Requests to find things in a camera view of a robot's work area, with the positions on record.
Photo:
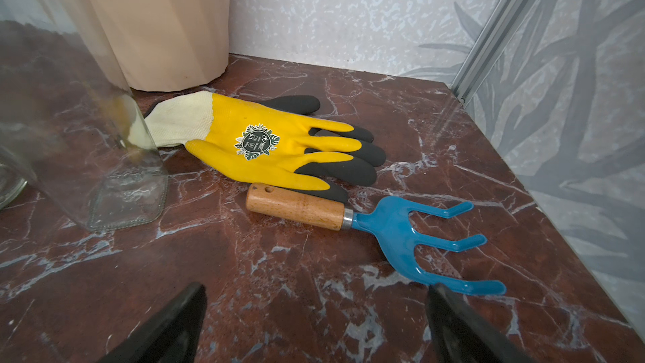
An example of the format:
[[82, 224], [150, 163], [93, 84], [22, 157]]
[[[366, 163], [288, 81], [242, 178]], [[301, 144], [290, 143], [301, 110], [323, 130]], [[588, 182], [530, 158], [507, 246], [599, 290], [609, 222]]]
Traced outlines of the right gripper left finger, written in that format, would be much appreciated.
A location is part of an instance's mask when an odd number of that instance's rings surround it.
[[203, 284], [191, 283], [101, 361], [195, 361], [207, 304]]

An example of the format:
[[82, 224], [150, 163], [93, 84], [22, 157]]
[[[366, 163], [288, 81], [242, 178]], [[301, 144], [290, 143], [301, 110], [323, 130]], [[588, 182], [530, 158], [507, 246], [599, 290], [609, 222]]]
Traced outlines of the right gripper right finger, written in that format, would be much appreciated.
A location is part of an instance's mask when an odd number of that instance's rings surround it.
[[533, 361], [441, 283], [428, 289], [426, 315], [439, 362]]

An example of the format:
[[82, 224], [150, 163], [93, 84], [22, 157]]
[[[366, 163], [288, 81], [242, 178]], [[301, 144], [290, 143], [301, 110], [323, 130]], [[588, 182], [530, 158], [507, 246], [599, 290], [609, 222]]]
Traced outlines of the tall slim glass bottle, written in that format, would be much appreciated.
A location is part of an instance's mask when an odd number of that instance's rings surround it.
[[25, 189], [27, 181], [20, 174], [16, 161], [1, 148], [1, 208], [6, 208]]

